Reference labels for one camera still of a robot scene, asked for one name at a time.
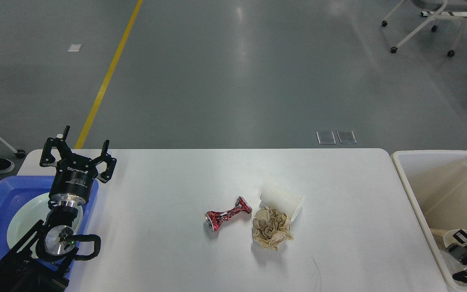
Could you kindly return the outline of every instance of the white plate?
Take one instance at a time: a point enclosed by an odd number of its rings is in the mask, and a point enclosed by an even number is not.
[[[49,193],[39,195],[24,204],[13,216],[7,230],[7,244],[12,248],[23,237],[38,220],[46,220],[50,209],[48,208]],[[77,218],[73,221],[75,234],[82,223],[83,209],[78,206]],[[37,259],[35,254],[35,243],[32,245],[32,258]]]

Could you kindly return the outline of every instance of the chair leg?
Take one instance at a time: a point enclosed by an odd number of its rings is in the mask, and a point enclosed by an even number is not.
[[[462,39],[462,35],[464,33],[464,29],[466,28],[466,22],[467,21],[466,21],[466,19],[464,17],[460,17],[460,16],[437,15],[435,18],[444,19],[444,20],[452,20],[452,21],[460,21],[461,22],[459,32],[457,33],[455,41],[452,44],[452,48],[448,51],[448,54],[447,54],[448,57],[453,57],[453,55],[455,55],[454,50],[457,47],[457,44],[459,44],[460,39]]]
[[[387,26],[388,24],[388,20],[389,18],[394,14],[394,12],[397,10],[397,8],[399,8],[406,0],[401,0],[401,2],[399,2],[399,4],[396,5],[396,7],[394,7],[394,9],[392,9],[392,11],[390,11],[387,16],[385,16],[383,18],[383,21],[381,22],[381,26]]]
[[[419,26],[416,27],[411,33],[409,33],[404,39],[402,39],[395,47],[392,47],[390,49],[391,53],[397,52],[397,49],[400,48],[404,43],[406,43],[409,39],[411,39],[417,32],[419,32],[422,28],[424,28],[429,22],[432,21],[435,17],[439,16],[444,8],[446,8],[446,5],[448,5],[448,0],[443,0],[443,5],[435,11],[434,14],[428,16],[428,19],[426,19],[422,24],[419,24]]]

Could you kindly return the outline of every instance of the brown paper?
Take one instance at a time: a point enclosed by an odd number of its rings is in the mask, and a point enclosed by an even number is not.
[[[265,207],[255,213],[252,237],[263,248],[278,251],[278,246],[285,240],[293,240],[289,232],[291,220],[284,213],[271,207]]]

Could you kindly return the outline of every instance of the black sneaker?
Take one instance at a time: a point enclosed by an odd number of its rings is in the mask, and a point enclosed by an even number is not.
[[[7,174],[11,172],[15,165],[12,161],[4,158],[0,158],[0,174]]]

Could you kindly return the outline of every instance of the plastic bin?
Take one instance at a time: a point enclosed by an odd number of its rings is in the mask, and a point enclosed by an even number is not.
[[[454,267],[446,264],[430,231],[467,230],[467,151],[398,151],[392,161],[446,284],[467,291],[452,279]]]

